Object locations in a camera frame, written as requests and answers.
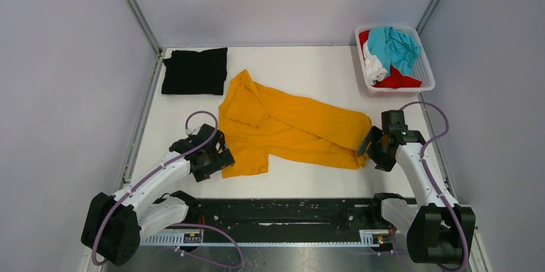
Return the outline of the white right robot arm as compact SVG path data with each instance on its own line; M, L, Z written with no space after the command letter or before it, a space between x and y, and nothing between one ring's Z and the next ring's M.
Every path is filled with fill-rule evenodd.
M378 170L403 170L412 188L416 207L398 194L377 193L365 217L377 228L390 225L406 238L411 260L459 271L469 262L476 216L462 206L435 173L420 131L409 129L402 110L384 111L381 127L372 127L357 153L367 155Z

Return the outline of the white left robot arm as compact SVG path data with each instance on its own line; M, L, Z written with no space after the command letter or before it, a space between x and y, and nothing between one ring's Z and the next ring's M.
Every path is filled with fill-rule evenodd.
M204 181L234 165L225 135L203 124L169 147L150 172L112 195L103 192L91 200L80 241L95 255L121 266L144 240L180 223L190 228L199 221L198 208L177 195L160 198L179 180L193 176Z

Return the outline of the orange t shirt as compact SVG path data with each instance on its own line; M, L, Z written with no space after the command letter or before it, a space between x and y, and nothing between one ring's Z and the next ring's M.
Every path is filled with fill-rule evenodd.
M263 86L244 70L219 106L219 128L235 159L222 177L264 174L270 156L357 170L368 160L357 149L371 126L364 113Z

